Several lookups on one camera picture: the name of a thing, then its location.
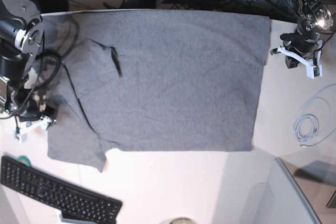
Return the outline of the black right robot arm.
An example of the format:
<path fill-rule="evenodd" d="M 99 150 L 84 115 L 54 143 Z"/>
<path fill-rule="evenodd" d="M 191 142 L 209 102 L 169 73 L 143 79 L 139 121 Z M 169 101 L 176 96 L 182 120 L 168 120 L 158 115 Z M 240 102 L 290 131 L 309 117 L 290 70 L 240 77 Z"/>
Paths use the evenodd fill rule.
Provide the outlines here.
<path fill-rule="evenodd" d="M 41 111 L 32 98 L 45 90 L 59 71 L 60 56 L 44 49 L 44 24 L 37 0 L 1 0 L 1 109 L 21 122 L 49 119 L 55 122 L 57 109 L 46 105 Z M 26 89 L 36 60 L 54 59 L 53 73 L 42 84 Z"/>

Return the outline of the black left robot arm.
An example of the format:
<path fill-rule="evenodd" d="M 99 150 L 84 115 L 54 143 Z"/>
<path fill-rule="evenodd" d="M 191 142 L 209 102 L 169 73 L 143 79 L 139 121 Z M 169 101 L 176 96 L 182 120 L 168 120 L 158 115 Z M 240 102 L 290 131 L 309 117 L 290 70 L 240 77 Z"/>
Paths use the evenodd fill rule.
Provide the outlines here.
<path fill-rule="evenodd" d="M 292 69 L 312 61 L 313 70 L 318 71 L 320 53 L 327 41 L 321 35 L 335 34 L 335 21 L 330 9 L 320 0 L 283 0 L 291 10 L 286 14 L 296 18 L 296 29 L 291 33 L 282 34 L 282 46 L 271 50 L 271 54 L 284 54 L 287 68 Z"/>

